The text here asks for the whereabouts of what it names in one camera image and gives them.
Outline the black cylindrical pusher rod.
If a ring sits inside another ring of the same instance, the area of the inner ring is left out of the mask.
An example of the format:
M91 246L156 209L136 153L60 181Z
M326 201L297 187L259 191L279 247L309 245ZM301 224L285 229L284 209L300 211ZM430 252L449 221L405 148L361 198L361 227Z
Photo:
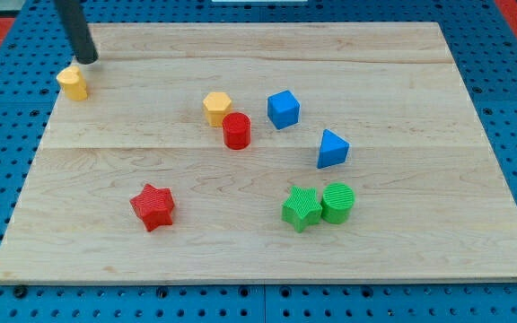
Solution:
M92 39L80 0L54 0L75 59L83 65L96 62L98 51Z

